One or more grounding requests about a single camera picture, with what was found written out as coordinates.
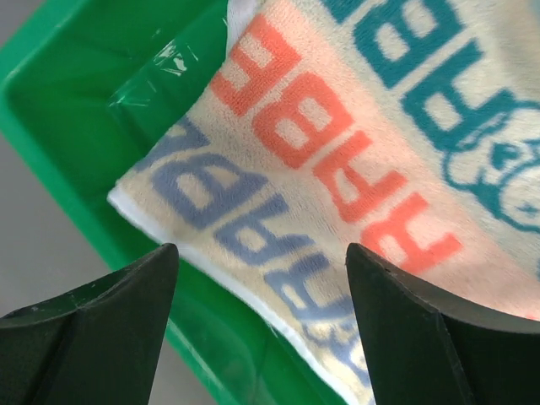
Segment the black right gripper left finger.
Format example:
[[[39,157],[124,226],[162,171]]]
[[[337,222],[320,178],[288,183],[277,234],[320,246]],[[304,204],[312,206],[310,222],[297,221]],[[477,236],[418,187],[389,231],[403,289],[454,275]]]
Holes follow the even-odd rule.
[[[3,316],[1,402],[148,403],[178,270],[178,250],[165,244]]]

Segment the white letter print towel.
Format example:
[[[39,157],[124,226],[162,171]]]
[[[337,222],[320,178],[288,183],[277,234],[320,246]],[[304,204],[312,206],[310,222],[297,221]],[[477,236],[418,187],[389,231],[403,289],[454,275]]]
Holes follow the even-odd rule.
[[[359,243],[539,316],[539,4],[242,1],[192,108],[110,191],[131,224],[371,404],[345,255]]]

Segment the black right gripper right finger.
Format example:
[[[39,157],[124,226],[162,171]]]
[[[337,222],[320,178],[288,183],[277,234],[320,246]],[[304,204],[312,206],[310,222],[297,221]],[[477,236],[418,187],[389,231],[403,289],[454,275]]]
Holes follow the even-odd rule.
[[[376,403],[539,402],[538,321],[465,300],[359,244],[346,268]]]

